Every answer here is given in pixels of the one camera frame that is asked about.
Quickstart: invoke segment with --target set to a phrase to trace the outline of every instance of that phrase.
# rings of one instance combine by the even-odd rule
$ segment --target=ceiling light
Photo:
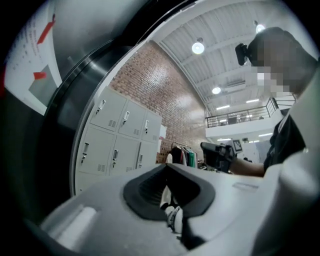
[[[195,42],[193,45],[192,45],[192,51],[195,53],[195,54],[202,54],[205,50],[205,46],[200,43],[200,42]]]
[[[259,32],[265,30],[265,26],[264,25],[261,25],[261,24],[258,24],[256,27],[255,27],[255,32],[258,34]]]
[[[212,90],[213,94],[219,94],[220,92],[221,92],[221,88],[220,87],[213,88],[213,90]]]
[[[259,99],[257,98],[257,99],[248,100],[246,103],[258,102],[258,101],[259,101]]]
[[[260,134],[259,137],[264,137],[264,136],[269,136],[269,135],[272,135],[273,133],[266,133],[266,134]]]
[[[220,107],[217,107],[216,110],[222,110],[222,109],[226,109],[226,108],[229,108],[230,105],[226,105],[226,106],[220,106]]]

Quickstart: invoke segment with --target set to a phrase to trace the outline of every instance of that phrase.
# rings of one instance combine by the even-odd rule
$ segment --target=balcony railing
[[[276,111],[274,101],[270,98],[266,106],[246,109],[228,114],[220,114],[206,117],[208,128],[217,126],[227,126],[254,120],[270,118]]]

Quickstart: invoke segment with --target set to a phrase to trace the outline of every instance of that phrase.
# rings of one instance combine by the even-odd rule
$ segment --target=brick wall
[[[186,76],[155,42],[142,46],[109,86],[162,116],[167,130],[157,163],[166,161],[173,142],[190,146],[203,159],[205,107]]]

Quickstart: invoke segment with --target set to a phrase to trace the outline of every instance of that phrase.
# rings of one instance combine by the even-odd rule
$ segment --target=person's arm
[[[237,175],[263,177],[265,169],[263,163],[252,163],[242,159],[234,159],[230,166],[230,171]]]

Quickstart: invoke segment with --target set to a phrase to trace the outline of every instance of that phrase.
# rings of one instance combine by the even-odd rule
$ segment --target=red marking
[[[34,80],[44,79],[47,77],[46,72],[33,72]]]
[[[6,65],[2,67],[0,74],[0,98],[5,96],[5,75],[6,75]]]
[[[52,16],[52,21],[49,22],[49,23],[45,26],[42,34],[40,35],[40,37],[39,37],[39,39],[38,39],[38,42],[36,43],[37,45],[42,44],[42,43],[44,42],[44,40],[45,40],[46,36],[48,35],[50,29],[54,26],[54,24],[55,24],[55,22],[56,22],[56,21],[55,21],[55,17],[56,17],[56,15],[53,14],[53,16]]]

